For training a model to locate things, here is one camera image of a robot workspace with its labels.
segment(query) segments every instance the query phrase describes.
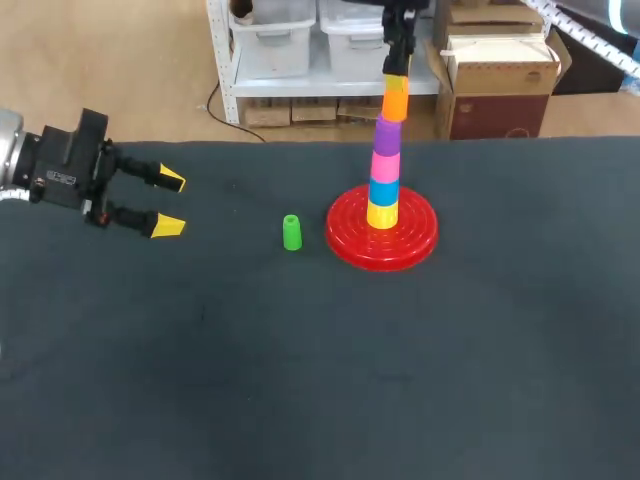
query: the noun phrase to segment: electrical cable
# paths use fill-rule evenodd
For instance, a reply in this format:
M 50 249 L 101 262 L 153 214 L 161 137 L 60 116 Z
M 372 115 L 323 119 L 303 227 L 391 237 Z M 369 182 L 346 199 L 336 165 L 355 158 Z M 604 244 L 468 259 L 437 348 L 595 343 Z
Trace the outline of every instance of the electrical cable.
M 256 132 L 254 132 L 252 130 L 249 130 L 248 128 L 241 127 L 239 125 L 233 125 L 232 123 L 225 122 L 224 120 L 222 120 L 221 118 L 216 117 L 213 114 L 213 112 L 211 111 L 211 101 L 213 100 L 213 97 L 215 97 L 215 95 L 218 92 L 218 90 L 220 90 L 220 80 L 218 80 L 218 83 L 216 83 L 216 86 L 213 88 L 213 91 L 211 92 L 211 95 L 209 95 L 209 99 L 207 100 L 207 113 L 209 114 L 209 116 L 211 118 L 213 118 L 216 122 L 221 123 L 222 125 L 226 125 L 227 127 L 235 128 L 236 130 L 240 130 L 242 132 L 246 132 L 246 133 L 256 137 L 262 143 L 268 143 L 264 139 L 264 137 L 262 137 L 261 135 L 258 135 Z

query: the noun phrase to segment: green cylinder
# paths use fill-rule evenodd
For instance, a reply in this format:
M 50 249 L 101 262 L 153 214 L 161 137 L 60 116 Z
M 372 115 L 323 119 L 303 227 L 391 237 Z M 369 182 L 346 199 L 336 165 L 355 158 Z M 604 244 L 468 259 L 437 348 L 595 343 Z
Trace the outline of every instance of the green cylinder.
M 295 215 L 287 215 L 282 222 L 282 237 L 284 248 L 290 252 L 295 252 L 302 248 L 302 231 L 300 230 L 300 220 Z

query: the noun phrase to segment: purple cup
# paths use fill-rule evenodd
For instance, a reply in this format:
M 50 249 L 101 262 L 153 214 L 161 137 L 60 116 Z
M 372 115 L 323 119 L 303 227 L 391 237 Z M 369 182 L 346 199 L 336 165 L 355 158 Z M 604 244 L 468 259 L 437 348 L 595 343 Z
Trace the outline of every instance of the purple cup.
M 402 123 L 388 122 L 382 115 L 376 122 L 376 134 L 373 149 L 383 157 L 393 157 L 400 153 L 402 144 Z

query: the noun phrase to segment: plastic storage box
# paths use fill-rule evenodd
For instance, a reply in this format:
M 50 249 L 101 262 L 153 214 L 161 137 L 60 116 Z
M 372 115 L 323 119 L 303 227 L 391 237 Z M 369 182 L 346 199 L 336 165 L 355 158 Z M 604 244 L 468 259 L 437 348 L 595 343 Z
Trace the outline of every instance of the plastic storage box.
M 382 7 L 342 0 L 320 1 L 320 26 L 329 36 L 331 69 L 338 81 L 381 81 L 389 46 L 384 43 Z
M 253 15 L 253 25 L 241 25 L 229 16 L 247 78 L 306 75 L 315 0 L 257 0 Z

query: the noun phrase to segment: red base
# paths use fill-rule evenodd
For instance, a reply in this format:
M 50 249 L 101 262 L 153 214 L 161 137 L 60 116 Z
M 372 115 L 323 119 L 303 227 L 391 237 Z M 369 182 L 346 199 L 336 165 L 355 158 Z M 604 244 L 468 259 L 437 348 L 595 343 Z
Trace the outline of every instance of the red base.
M 338 257 L 359 268 L 395 272 L 413 267 L 438 243 L 438 219 L 424 197 L 402 187 L 398 224 L 378 230 L 367 223 L 369 186 L 342 195 L 327 217 L 327 241 Z

